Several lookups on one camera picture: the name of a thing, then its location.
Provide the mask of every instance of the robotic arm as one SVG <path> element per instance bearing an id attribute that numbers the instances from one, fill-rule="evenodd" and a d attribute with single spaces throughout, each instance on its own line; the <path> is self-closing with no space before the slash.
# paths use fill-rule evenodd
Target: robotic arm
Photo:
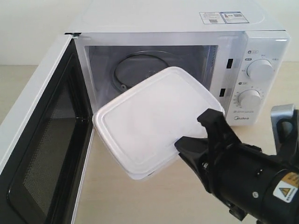
<path id="1" fill-rule="evenodd" d="M 251 214 L 257 224 L 299 224 L 299 111 L 272 109 L 277 155 L 242 143 L 219 111 L 208 109 L 197 120 L 208 138 L 182 137 L 175 147 L 206 191 L 240 221 Z"/>

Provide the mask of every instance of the beige tabletop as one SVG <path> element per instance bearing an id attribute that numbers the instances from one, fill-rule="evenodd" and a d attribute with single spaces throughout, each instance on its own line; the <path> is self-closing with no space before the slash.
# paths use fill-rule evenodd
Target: beige tabletop
<path id="1" fill-rule="evenodd" d="M 0 66 L 0 123 L 34 67 Z M 239 138 L 274 154 L 270 110 L 299 107 L 299 63 L 283 63 L 266 105 L 253 126 L 234 127 Z M 239 224 L 228 208 L 205 192 L 180 159 L 147 181 L 131 180 L 95 134 L 75 224 Z M 255 224 L 247 216 L 244 224 Z"/>

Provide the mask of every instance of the white microwave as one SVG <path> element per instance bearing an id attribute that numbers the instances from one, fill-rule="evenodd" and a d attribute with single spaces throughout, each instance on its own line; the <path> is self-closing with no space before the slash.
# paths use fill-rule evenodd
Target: white microwave
<path id="1" fill-rule="evenodd" d="M 177 66 L 257 121 L 290 41 L 252 0 L 95 0 L 59 36 L 0 126 L 0 223 L 74 221 L 91 117 Z"/>

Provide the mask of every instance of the power knob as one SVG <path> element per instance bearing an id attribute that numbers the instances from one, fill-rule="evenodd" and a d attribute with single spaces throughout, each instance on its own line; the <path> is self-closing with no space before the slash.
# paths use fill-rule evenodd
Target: power knob
<path id="1" fill-rule="evenodd" d="M 238 96 L 238 103 L 244 109 L 252 110 L 262 102 L 261 96 L 256 90 L 246 90 Z"/>
<path id="2" fill-rule="evenodd" d="M 274 70 L 269 61 L 259 59 L 248 66 L 247 75 L 255 82 L 263 82 L 273 77 Z"/>

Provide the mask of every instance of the container lid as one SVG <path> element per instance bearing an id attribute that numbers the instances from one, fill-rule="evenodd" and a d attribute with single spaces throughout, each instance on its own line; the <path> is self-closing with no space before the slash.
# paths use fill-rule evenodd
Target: container lid
<path id="1" fill-rule="evenodd" d="M 115 159 L 138 180 L 173 160 L 182 136 L 206 137 L 197 117 L 207 108 L 224 112 L 195 78 L 169 67 L 100 108 L 93 123 Z"/>

